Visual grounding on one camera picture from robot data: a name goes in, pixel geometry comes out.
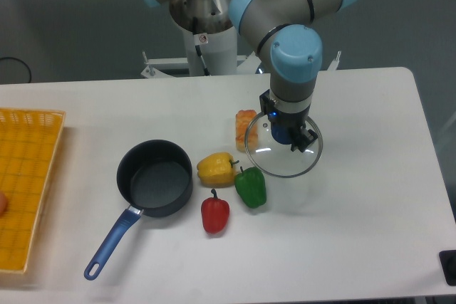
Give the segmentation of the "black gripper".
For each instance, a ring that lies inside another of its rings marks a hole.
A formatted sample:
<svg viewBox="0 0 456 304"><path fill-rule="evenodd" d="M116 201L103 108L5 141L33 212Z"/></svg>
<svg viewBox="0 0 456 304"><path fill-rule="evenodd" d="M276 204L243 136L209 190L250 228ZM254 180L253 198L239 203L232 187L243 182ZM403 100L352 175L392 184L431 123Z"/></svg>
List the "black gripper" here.
<svg viewBox="0 0 456 304"><path fill-rule="evenodd" d="M272 90L259 96L261 112L271 123L273 137L289 137L292 152L311 146L318 139L318 134L306 128L311 96L298 102L288 102L279 98Z"/></svg>

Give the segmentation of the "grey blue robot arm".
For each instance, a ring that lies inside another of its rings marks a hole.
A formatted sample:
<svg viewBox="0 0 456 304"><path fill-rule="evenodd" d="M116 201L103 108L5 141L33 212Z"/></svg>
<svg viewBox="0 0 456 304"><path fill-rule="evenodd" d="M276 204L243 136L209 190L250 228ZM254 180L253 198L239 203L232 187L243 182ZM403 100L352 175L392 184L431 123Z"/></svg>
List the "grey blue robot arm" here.
<svg viewBox="0 0 456 304"><path fill-rule="evenodd" d="M304 151L318 139L307 128L322 64L322 42L311 25L357 0L144 0L168 4L181 30L192 75L228 75L237 66L237 37L252 47L270 75L260 97L272 137Z"/></svg>

